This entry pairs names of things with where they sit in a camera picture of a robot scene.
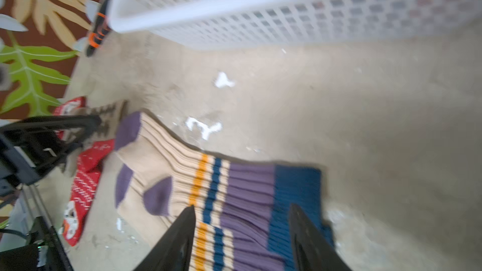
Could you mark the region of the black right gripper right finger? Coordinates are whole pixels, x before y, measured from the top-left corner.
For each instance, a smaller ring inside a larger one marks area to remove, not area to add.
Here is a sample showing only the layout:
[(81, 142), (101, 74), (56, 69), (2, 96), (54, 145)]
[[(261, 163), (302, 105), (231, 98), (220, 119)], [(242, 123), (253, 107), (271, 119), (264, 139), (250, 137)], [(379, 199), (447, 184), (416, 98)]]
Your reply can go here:
[(294, 203), (289, 208), (289, 232), (297, 270), (351, 271), (302, 208)]

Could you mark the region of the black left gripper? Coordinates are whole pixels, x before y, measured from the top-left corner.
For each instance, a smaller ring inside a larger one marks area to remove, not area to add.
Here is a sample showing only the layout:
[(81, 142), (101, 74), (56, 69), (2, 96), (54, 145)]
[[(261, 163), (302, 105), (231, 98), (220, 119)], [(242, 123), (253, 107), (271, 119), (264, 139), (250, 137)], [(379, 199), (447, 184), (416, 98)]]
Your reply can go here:
[[(1, 127), (1, 188), (31, 185), (43, 178), (38, 169), (53, 169), (80, 149), (91, 138), (101, 120), (96, 115), (63, 115), (29, 117)], [(87, 131), (68, 131), (67, 139), (59, 139), (55, 131), (28, 132), (25, 143), (15, 146), (6, 135), (14, 130), (67, 130), (83, 128)]]

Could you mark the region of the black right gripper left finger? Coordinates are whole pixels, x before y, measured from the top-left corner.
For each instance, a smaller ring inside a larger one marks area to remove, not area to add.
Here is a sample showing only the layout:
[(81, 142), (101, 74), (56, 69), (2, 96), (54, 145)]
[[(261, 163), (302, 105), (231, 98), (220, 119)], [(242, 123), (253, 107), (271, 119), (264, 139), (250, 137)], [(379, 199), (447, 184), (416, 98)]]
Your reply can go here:
[(134, 270), (189, 270), (195, 228), (195, 208), (190, 206), (182, 211)]

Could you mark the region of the red christmas sock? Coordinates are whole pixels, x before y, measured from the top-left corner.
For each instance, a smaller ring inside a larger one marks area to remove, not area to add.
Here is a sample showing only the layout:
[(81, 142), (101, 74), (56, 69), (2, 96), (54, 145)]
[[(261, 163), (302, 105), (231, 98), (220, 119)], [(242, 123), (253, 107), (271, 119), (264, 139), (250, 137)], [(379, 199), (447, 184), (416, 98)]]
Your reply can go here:
[(76, 175), (71, 187), (70, 201), (64, 211), (64, 240), (74, 247), (78, 244), (85, 222), (95, 199), (103, 170), (103, 160), (114, 149), (114, 140), (97, 141), (77, 156)]
[(87, 108), (86, 103), (87, 103), (87, 98), (85, 96), (76, 97), (57, 107), (54, 110), (53, 115), (54, 116), (82, 115), (85, 113), (85, 109)]

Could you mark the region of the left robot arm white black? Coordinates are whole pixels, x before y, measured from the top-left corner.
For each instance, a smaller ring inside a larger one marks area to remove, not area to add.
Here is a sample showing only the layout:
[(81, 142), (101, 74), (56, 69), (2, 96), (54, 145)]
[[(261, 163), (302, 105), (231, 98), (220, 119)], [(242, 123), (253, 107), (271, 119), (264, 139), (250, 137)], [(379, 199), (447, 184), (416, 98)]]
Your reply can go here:
[(72, 270), (36, 183), (100, 126), (95, 115), (30, 117), (1, 127), (1, 270)]

